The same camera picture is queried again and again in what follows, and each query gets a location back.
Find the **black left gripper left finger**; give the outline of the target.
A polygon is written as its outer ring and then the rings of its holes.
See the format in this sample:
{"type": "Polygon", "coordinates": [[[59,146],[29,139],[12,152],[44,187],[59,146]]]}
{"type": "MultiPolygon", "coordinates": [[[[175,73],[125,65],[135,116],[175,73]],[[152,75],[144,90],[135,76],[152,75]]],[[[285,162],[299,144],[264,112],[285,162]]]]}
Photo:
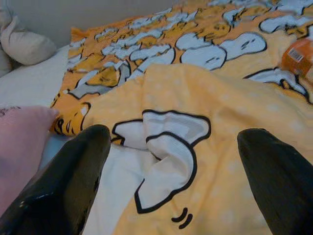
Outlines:
{"type": "Polygon", "coordinates": [[[0,217],[0,235],[82,235],[110,146],[100,124],[67,141],[0,217]]]}

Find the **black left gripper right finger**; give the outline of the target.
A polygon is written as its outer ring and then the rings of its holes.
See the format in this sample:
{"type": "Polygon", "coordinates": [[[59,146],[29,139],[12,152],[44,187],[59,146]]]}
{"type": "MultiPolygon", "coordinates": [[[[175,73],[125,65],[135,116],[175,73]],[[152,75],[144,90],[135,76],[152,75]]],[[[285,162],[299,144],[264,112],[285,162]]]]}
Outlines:
{"type": "Polygon", "coordinates": [[[254,199],[273,235],[313,235],[313,165],[265,129],[237,135],[254,199]]]}

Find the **pink embroidered pillow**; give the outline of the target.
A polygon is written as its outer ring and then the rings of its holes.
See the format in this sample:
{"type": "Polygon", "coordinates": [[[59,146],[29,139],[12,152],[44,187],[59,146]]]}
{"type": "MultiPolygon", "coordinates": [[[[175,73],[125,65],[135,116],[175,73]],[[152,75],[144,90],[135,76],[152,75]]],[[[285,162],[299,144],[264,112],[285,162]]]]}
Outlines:
{"type": "Polygon", "coordinates": [[[36,174],[57,115],[44,106],[0,108],[0,216],[36,174]]]}

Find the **yellow cartoon print duvet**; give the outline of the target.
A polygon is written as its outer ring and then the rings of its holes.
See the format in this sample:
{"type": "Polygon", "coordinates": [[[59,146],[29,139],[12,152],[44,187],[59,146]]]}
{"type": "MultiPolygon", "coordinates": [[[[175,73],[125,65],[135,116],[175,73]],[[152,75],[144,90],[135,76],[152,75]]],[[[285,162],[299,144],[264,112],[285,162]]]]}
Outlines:
{"type": "Polygon", "coordinates": [[[73,28],[54,131],[109,128],[89,235],[272,235],[237,135],[264,128],[313,163],[313,83],[281,68],[313,0],[199,0],[73,28]]]}

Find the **white quilted mattress pad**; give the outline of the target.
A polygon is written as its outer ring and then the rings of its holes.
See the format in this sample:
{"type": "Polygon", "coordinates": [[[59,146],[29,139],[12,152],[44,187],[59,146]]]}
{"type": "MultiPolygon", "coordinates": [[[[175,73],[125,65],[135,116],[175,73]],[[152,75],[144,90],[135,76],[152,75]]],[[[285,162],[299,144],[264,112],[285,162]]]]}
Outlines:
{"type": "MultiPolygon", "coordinates": [[[[58,50],[48,60],[33,66],[21,66],[0,78],[0,108],[3,107],[50,107],[61,86],[69,47],[58,50]]],[[[39,168],[45,158],[46,144],[51,133],[48,131],[39,168]]]]}

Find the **orange labelled package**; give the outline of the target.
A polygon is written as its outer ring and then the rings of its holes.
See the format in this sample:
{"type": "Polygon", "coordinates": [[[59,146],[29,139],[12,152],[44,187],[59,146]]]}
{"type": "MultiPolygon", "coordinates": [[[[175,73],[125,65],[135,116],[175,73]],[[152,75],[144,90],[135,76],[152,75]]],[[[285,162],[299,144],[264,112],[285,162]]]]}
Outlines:
{"type": "Polygon", "coordinates": [[[313,40],[300,39],[283,54],[281,68],[313,83],[313,40]]]}

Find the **cream plush toy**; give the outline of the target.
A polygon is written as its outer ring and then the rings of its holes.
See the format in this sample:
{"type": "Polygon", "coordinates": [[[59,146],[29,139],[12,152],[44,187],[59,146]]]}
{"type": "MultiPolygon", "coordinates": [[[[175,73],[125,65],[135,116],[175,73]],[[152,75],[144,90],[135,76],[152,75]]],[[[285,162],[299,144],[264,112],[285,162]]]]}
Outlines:
{"type": "Polygon", "coordinates": [[[13,63],[31,66],[52,57],[56,45],[46,36],[28,31],[0,0],[0,77],[13,69],[13,63]]]}

